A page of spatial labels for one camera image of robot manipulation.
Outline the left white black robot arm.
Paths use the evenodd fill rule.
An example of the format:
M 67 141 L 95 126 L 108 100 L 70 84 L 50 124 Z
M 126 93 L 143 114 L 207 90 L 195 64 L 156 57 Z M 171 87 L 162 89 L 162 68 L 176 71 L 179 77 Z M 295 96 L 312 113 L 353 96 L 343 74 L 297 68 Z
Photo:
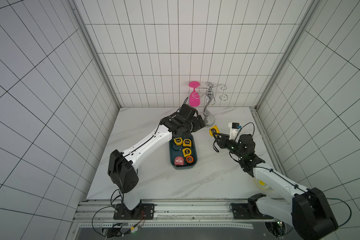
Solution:
M 206 126 L 202 116 L 194 107 L 183 104 L 173 114 L 162 118 L 157 128 L 134 146 L 124 150 L 114 150 L 110 154 L 108 175 L 119 188 L 122 203 L 115 206 L 115 220 L 143 218 L 148 204 L 130 193 L 138 184 L 137 170 L 141 163 L 156 149 L 176 137 L 185 137 Z

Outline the yellow tape measure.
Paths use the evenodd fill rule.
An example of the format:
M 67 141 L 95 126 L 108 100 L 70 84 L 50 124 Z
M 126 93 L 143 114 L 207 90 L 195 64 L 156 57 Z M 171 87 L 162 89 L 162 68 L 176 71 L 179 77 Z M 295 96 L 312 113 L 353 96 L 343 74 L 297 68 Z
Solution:
M 211 127 L 210 130 L 209 130 L 209 133 L 210 133 L 210 135 L 211 135 L 212 137 L 214 137 L 215 135 L 219 134 L 220 131 L 219 131 L 217 125 L 214 125 L 213 127 Z
M 190 139 L 183 139 L 183 147 L 184 148 L 191 148 L 192 147 L 192 141 Z
M 191 156 L 192 155 L 192 150 L 190 148 L 183 148 L 182 149 L 183 152 L 183 156 L 184 158 L 186 158 L 187 156 Z
M 183 145 L 183 138 L 181 138 L 181 137 L 174 138 L 174 144 L 176 146 L 182 146 Z

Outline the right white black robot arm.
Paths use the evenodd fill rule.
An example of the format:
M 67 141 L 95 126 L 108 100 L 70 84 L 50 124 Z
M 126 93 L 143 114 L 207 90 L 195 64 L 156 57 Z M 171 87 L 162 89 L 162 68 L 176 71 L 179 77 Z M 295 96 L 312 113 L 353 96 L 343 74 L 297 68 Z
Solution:
M 213 129 L 210 133 L 221 149 L 237 156 L 236 162 L 245 173 L 283 197 L 283 201 L 277 201 L 265 194 L 256 194 L 248 198 L 246 206 L 236 206 L 234 211 L 244 212 L 251 219 L 272 217 L 293 227 L 304 240 L 320 240 L 340 227 L 325 194 L 317 188 L 299 185 L 274 170 L 255 154 L 252 135 L 241 135 L 235 141 Z

